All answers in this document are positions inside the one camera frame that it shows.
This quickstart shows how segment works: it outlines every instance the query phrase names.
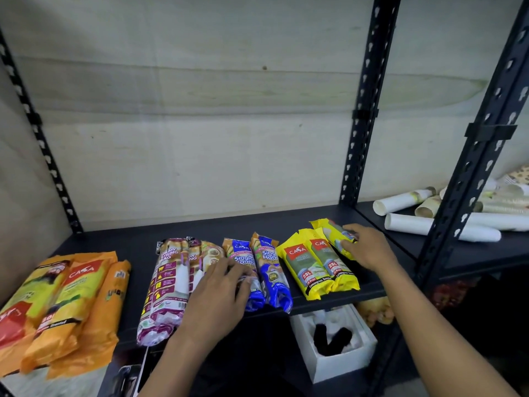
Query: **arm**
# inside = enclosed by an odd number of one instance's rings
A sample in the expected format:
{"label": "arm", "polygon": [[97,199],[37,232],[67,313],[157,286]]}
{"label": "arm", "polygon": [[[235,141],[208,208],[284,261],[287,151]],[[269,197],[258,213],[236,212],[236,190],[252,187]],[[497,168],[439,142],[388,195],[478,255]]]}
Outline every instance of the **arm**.
{"label": "arm", "polygon": [[139,397],[189,394],[209,352],[242,319],[250,294],[250,278],[241,284],[236,296],[235,289],[243,274],[250,275],[251,269],[228,259],[208,268],[189,298],[182,324],[168,340]]}
{"label": "arm", "polygon": [[415,366],[432,397],[517,396],[498,372],[450,325],[409,278],[379,231],[344,226],[359,242],[342,241],[382,281]]}

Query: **orange garbage bag package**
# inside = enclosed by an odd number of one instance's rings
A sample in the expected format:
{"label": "orange garbage bag package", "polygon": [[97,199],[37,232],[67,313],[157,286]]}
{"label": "orange garbage bag package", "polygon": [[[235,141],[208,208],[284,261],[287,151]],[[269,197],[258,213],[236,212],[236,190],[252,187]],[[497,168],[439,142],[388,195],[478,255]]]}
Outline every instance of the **orange garbage bag package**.
{"label": "orange garbage bag package", "polygon": [[77,262],[74,259],[55,303],[44,316],[33,342],[24,353],[20,364],[22,373],[29,373],[37,366],[48,365],[78,348],[78,337],[83,324],[109,266],[116,261],[115,252],[101,253],[88,262]]}
{"label": "orange garbage bag package", "polygon": [[53,361],[47,379],[77,376],[94,371],[112,361],[117,342],[117,327],[129,283],[130,263],[114,263],[109,268],[92,311],[79,337],[79,348]]}
{"label": "orange garbage bag package", "polygon": [[44,260],[0,311],[0,377],[17,371],[44,315],[68,275],[74,255]]}

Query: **metal shelving unit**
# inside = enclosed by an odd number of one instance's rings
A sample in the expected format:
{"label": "metal shelving unit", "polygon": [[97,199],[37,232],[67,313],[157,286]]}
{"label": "metal shelving unit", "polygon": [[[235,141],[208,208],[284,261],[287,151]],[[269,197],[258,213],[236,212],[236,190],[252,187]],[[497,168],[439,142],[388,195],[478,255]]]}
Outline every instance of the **metal shelving unit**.
{"label": "metal shelving unit", "polygon": [[[61,179],[59,168],[55,164],[44,137],[43,122],[31,103],[0,31],[0,57],[34,130],[72,228],[72,236],[57,248],[56,253],[116,250],[121,259],[128,259],[133,263],[129,289],[137,290],[137,292],[129,292],[124,304],[118,334],[121,340],[118,345],[119,349],[135,346],[136,327],[144,293],[148,288],[155,264],[156,241],[171,235],[193,235],[221,243],[224,236],[244,239],[258,229],[268,236],[284,240],[299,228],[307,226],[308,220],[316,218],[328,217],[339,223],[357,222],[364,226],[373,226],[386,233],[400,264],[425,292],[440,281],[496,272],[529,261],[529,244],[524,234],[504,234],[502,241],[497,244],[472,245],[458,242],[459,233],[473,209],[481,186],[488,178],[505,141],[510,139],[516,129],[516,118],[528,94],[529,0],[524,0],[520,6],[519,14],[476,120],[467,128],[466,144],[428,236],[385,231],[384,219],[373,212],[372,203],[357,203],[374,120],[378,115],[378,100],[399,5],[400,0],[374,0],[357,100],[352,112],[350,147],[347,152],[337,205],[87,233],[83,232],[66,186]],[[324,296],[320,301],[310,302],[305,300],[298,287],[295,286],[290,273],[285,270],[289,283],[292,285],[294,298],[292,314],[337,307],[384,295],[380,281],[373,273],[355,262],[349,261],[347,264],[357,274],[361,290],[332,293]],[[252,320],[252,318],[262,320],[267,316],[281,318],[286,317],[286,314],[280,310],[264,309],[248,314],[245,320]],[[362,386],[352,390],[368,396],[380,395],[384,388],[388,368],[392,364],[396,351],[402,346],[402,342],[400,329],[394,323],[379,340],[371,367],[367,371],[357,371],[357,373],[341,376],[340,382],[354,380]],[[297,353],[294,351],[293,354],[295,355],[293,361],[299,361],[299,351]],[[302,374],[300,376],[298,376],[299,379],[306,380]],[[322,388],[314,387],[310,390],[304,389],[303,392],[314,395],[318,394],[317,390],[320,389]]]}

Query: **white foam box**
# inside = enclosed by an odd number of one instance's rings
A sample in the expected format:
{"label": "white foam box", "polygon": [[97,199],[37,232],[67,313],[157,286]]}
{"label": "white foam box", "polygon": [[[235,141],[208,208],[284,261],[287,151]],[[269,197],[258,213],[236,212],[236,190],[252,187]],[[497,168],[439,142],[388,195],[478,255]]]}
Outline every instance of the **white foam box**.
{"label": "white foam box", "polygon": [[352,330],[353,337],[341,354],[330,357],[320,355],[314,346],[315,325],[312,318],[309,317],[310,314],[301,314],[290,318],[290,324],[312,383],[318,383],[368,366],[377,345],[377,339],[371,329],[367,327],[352,304],[334,310],[340,310],[342,326]]}

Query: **hand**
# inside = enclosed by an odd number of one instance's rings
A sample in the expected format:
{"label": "hand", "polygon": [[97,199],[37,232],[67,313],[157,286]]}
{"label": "hand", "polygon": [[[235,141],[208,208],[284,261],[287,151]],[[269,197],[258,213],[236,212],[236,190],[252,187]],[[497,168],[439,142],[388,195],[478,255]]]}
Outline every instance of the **hand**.
{"label": "hand", "polygon": [[380,274],[380,270],[397,263],[397,257],[380,231],[359,224],[347,224],[343,228],[358,234],[358,242],[342,241],[343,249],[350,252],[366,269]]}
{"label": "hand", "polygon": [[251,278],[241,283],[236,296],[235,290],[239,278],[251,274],[250,267],[232,259],[222,258],[211,265],[191,294],[175,335],[185,334],[209,353],[242,319]]}

